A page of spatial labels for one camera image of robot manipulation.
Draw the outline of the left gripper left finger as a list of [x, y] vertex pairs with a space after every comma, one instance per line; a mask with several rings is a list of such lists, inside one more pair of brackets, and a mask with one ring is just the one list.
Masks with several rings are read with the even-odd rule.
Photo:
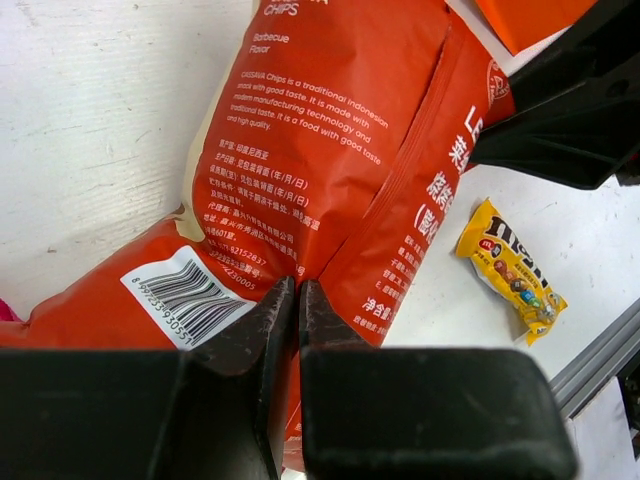
[[277, 479], [295, 283], [190, 352], [1, 353], [5, 479]]

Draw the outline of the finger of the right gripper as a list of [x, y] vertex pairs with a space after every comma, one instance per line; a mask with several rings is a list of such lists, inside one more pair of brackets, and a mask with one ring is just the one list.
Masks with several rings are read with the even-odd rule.
[[576, 189], [638, 185], [638, 2], [596, 2], [509, 83], [515, 113], [480, 135], [473, 163]]

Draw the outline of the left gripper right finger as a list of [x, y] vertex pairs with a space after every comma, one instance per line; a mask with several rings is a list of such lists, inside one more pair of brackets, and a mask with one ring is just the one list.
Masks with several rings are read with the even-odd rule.
[[311, 479], [572, 479], [578, 461], [536, 362], [508, 349], [375, 348], [321, 285], [299, 299]]

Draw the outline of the yellow candy packet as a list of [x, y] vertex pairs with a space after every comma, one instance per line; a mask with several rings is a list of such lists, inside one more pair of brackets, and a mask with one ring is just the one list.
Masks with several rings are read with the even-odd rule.
[[546, 336], [568, 307], [488, 199], [473, 213], [455, 254], [469, 260], [478, 278], [515, 309], [527, 328], [529, 346]]

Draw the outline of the red chips bag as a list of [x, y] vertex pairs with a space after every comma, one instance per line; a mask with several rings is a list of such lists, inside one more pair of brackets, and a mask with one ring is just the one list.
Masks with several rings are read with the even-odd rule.
[[506, 79], [443, 1], [258, 1], [180, 209], [26, 322], [17, 348], [215, 351], [281, 278], [380, 345]]

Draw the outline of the pink snack packet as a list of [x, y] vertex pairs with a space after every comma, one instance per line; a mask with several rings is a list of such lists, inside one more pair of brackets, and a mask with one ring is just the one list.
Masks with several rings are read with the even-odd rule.
[[0, 326], [2, 328], [13, 328], [21, 327], [22, 325], [22, 320], [13, 309], [4, 300], [0, 300]]

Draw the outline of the orange paper bag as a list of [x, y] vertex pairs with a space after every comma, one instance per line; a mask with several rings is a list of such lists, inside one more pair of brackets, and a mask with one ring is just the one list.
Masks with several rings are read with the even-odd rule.
[[573, 25], [596, 0], [477, 0], [507, 50], [516, 55]]

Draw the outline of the aluminium table rail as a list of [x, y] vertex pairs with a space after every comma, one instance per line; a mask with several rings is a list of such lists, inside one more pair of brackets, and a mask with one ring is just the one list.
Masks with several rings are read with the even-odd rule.
[[639, 300], [596, 337], [551, 381], [561, 415], [571, 417], [639, 354]]

